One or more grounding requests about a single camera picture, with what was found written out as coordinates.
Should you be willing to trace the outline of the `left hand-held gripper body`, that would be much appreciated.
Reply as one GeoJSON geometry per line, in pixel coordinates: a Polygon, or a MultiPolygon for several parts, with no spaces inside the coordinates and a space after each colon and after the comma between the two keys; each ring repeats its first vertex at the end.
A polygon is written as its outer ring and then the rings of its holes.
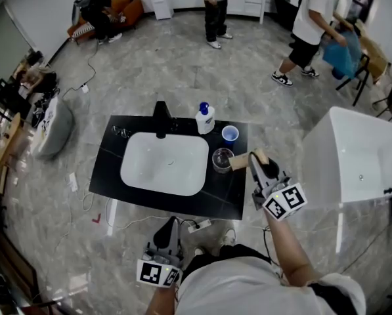
{"type": "Polygon", "coordinates": [[[136,280],[143,284],[169,288],[182,276],[183,250],[181,243],[160,249],[148,242],[142,257],[137,261],[136,280]]]}

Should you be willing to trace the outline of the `clear glass cup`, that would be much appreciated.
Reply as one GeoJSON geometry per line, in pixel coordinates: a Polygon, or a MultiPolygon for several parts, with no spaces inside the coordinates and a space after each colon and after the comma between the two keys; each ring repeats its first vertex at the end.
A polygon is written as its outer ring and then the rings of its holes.
{"type": "Polygon", "coordinates": [[[230,158],[233,157],[233,152],[228,148],[217,149],[212,155],[213,169],[219,174],[228,173],[231,170],[230,158]]]}

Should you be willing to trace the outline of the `person's left forearm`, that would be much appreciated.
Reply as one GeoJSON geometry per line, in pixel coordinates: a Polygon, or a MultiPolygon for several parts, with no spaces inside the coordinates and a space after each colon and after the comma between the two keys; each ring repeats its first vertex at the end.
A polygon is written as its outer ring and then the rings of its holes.
{"type": "Polygon", "coordinates": [[[168,288],[157,287],[145,315],[174,315],[175,292],[176,283],[168,288]]]}

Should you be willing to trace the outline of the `person's right forearm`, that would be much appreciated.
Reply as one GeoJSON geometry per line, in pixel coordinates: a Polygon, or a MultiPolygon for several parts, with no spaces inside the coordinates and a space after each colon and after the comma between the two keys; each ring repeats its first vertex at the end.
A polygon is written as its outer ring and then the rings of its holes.
{"type": "Polygon", "coordinates": [[[292,286],[302,287],[317,281],[320,274],[313,268],[306,252],[286,220],[277,221],[264,210],[271,230],[276,256],[283,273],[292,286]]]}

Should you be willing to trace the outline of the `black top vanity cabinet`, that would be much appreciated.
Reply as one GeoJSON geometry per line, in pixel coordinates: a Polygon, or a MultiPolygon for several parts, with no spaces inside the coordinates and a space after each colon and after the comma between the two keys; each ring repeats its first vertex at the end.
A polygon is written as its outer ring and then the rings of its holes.
{"type": "Polygon", "coordinates": [[[184,197],[133,188],[120,178],[120,168],[128,140],[115,134],[113,127],[131,134],[154,132],[155,121],[150,116],[112,115],[99,146],[89,190],[107,198],[135,205],[207,218],[242,219],[246,172],[243,169],[219,174],[207,162],[206,181],[195,195],[184,197]]]}

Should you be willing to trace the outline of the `person's right shoe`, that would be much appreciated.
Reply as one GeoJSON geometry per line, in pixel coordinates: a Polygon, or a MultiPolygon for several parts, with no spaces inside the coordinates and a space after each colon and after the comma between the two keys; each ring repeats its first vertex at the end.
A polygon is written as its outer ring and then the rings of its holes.
{"type": "Polygon", "coordinates": [[[236,243],[236,231],[233,228],[229,228],[221,238],[220,246],[233,246],[236,243]]]}

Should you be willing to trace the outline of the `person's black trousers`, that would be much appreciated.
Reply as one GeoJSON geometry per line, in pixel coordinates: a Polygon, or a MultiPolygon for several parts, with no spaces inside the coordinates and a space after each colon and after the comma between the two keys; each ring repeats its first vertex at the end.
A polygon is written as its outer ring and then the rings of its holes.
{"type": "Polygon", "coordinates": [[[193,273],[199,268],[202,268],[217,261],[234,259],[238,257],[255,257],[271,264],[271,259],[269,257],[266,257],[260,252],[245,245],[223,245],[219,250],[218,256],[214,256],[211,253],[204,252],[195,255],[187,268],[183,271],[181,281],[184,281],[191,273],[193,273]]]}

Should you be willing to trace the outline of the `white sink basin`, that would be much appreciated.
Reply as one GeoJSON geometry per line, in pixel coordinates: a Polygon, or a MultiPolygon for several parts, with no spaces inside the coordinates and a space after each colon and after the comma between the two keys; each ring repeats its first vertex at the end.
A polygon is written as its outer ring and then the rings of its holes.
{"type": "Polygon", "coordinates": [[[120,169],[131,187],[193,196],[206,180],[209,146],[199,136],[135,133],[128,140],[120,169]]]}

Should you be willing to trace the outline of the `black sink faucet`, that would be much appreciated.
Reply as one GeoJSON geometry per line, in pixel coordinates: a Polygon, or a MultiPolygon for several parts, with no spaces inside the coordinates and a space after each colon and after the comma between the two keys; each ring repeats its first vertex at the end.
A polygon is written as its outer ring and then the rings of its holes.
{"type": "Polygon", "coordinates": [[[177,130],[178,124],[176,119],[171,116],[165,101],[156,102],[152,117],[155,122],[156,137],[158,139],[164,139],[167,134],[177,130]]]}

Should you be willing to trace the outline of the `blue plastic bag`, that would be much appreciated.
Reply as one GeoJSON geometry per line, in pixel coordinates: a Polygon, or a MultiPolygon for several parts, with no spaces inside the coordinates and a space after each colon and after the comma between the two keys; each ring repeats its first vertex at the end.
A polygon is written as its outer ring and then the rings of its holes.
{"type": "Polygon", "coordinates": [[[355,32],[346,31],[342,35],[346,39],[347,46],[342,47],[332,40],[324,48],[323,60],[336,70],[339,75],[352,78],[358,70],[362,56],[359,37],[355,32]]]}

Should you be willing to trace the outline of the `grey printed beanbag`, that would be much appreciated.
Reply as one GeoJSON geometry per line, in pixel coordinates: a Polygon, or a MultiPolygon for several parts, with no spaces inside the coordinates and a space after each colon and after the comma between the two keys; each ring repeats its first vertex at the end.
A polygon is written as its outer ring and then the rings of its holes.
{"type": "Polygon", "coordinates": [[[59,96],[49,103],[44,119],[39,123],[30,146],[30,152],[37,159],[51,159],[67,142],[72,131],[74,117],[59,96]]]}

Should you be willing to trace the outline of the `cardboard box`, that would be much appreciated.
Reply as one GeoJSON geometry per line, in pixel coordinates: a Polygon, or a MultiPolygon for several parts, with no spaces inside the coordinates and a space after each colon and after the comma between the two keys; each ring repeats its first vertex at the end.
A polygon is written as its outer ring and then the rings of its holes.
{"type": "Polygon", "coordinates": [[[368,70],[372,76],[372,82],[373,84],[377,84],[386,73],[389,65],[386,55],[383,53],[381,47],[369,37],[362,21],[357,20],[355,23],[350,23],[345,20],[340,24],[343,24],[348,30],[357,33],[362,52],[370,58],[368,70]]]}

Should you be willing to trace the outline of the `dark bathtub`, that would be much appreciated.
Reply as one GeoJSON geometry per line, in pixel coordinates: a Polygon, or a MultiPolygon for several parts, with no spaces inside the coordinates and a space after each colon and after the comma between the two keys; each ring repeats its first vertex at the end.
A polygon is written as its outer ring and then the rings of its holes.
{"type": "Polygon", "coordinates": [[[301,0],[274,0],[278,23],[292,31],[301,0]]]}

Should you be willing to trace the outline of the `wooden table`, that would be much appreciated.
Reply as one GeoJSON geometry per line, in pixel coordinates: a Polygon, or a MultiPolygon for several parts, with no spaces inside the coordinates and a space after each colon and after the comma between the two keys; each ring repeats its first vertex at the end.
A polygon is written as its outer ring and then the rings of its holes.
{"type": "Polygon", "coordinates": [[[23,119],[20,113],[16,113],[10,122],[9,128],[3,135],[3,145],[0,147],[0,195],[5,190],[7,173],[9,172],[9,161],[15,156],[20,138],[24,132],[22,129],[23,119]]]}

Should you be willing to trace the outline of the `orange sofa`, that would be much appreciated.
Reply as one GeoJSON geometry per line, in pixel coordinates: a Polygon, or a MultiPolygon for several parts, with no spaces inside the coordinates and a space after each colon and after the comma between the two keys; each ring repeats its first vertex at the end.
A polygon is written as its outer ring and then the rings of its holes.
{"type": "MultiPolygon", "coordinates": [[[[144,14],[142,0],[112,0],[112,8],[125,17],[124,22],[116,22],[110,15],[110,22],[114,30],[122,31],[125,28],[135,27],[135,24],[144,14]]],[[[81,16],[75,26],[71,26],[67,33],[72,41],[79,43],[96,35],[95,28],[81,16]]]]}

